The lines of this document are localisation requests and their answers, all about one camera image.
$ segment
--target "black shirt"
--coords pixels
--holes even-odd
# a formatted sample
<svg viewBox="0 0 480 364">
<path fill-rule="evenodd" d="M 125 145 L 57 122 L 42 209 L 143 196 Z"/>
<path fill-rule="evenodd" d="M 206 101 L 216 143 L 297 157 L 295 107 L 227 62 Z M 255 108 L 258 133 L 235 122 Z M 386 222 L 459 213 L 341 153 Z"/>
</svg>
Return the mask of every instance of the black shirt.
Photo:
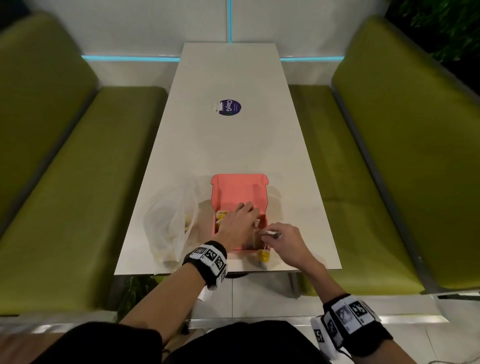
<svg viewBox="0 0 480 364">
<path fill-rule="evenodd" d="M 45 350 L 41 363 L 160 363 L 162 337 L 151 329 L 89 322 Z M 329 363 L 302 333 L 285 321 L 235 323 L 218 328 L 175 350 L 173 363 Z"/>
</svg>

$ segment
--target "tabletop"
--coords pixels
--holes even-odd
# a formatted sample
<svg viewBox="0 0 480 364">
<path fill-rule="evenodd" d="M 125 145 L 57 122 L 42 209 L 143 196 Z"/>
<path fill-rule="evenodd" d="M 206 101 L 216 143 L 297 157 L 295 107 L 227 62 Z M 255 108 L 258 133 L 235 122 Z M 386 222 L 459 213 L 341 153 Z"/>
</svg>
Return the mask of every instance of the tabletop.
<svg viewBox="0 0 480 364">
<path fill-rule="evenodd" d="M 297 226 L 328 269 L 341 269 L 275 44 L 185 43 L 115 274 L 168 274 L 179 266 L 171 256 L 153 258 L 144 219 L 159 191 L 192 176 L 199 215 L 185 253 L 208 241 L 211 179 L 219 173 L 265 174 L 269 222 Z M 260 270 L 254 253 L 228 254 L 229 272 Z M 295 269 L 272 251 L 267 270 Z"/>
</svg>

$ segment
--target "white plastic bag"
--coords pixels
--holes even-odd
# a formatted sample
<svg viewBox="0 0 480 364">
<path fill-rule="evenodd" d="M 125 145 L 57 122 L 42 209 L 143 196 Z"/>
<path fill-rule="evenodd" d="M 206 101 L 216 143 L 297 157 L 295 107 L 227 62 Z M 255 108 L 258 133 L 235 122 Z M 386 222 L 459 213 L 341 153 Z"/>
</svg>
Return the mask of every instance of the white plastic bag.
<svg viewBox="0 0 480 364">
<path fill-rule="evenodd" d="M 198 215 L 196 181 L 188 178 L 178 186 L 157 195 L 158 201 L 148 210 L 144 228 L 154 259 L 162 263 L 179 262 L 185 242 Z"/>
</svg>

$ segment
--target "box flap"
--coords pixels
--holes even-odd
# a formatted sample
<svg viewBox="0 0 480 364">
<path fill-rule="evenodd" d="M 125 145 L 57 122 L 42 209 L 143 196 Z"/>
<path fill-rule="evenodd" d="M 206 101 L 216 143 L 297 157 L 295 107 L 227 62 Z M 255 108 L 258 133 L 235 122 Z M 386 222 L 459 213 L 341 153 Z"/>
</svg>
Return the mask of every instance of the box flap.
<svg viewBox="0 0 480 364">
<path fill-rule="evenodd" d="M 265 214 L 268 205 L 268 178 L 264 174 L 216 174 L 212 177 L 212 206 L 234 211 L 240 202 L 253 202 Z"/>
</svg>

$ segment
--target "cable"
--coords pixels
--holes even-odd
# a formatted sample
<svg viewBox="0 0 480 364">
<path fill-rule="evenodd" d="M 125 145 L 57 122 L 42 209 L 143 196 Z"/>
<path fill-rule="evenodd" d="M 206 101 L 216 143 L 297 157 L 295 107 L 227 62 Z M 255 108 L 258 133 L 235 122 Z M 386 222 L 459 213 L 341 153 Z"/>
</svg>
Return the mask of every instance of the cable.
<svg viewBox="0 0 480 364">
<path fill-rule="evenodd" d="M 471 363 L 476 362 L 478 359 L 480 359 L 480 355 L 477 356 L 475 359 L 468 360 L 468 361 L 462 362 L 462 363 L 453 363 L 453 362 L 444 362 L 444 361 L 442 361 L 442 360 L 433 360 L 433 361 L 431 361 L 431 362 L 428 362 L 427 364 L 433 364 L 433 363 L 443 363 L 443 364 L 471 364 Z"/>
<path fill-rule="evenodd" d="M 350 355 L 348 355 L 346 352 L 344 352 L 342 349 L 338 349 L 338 352 L 342 353 L 343 355 L 348 357 L 350 360 L 353 360 L 352 357 Z"/>
</svg>

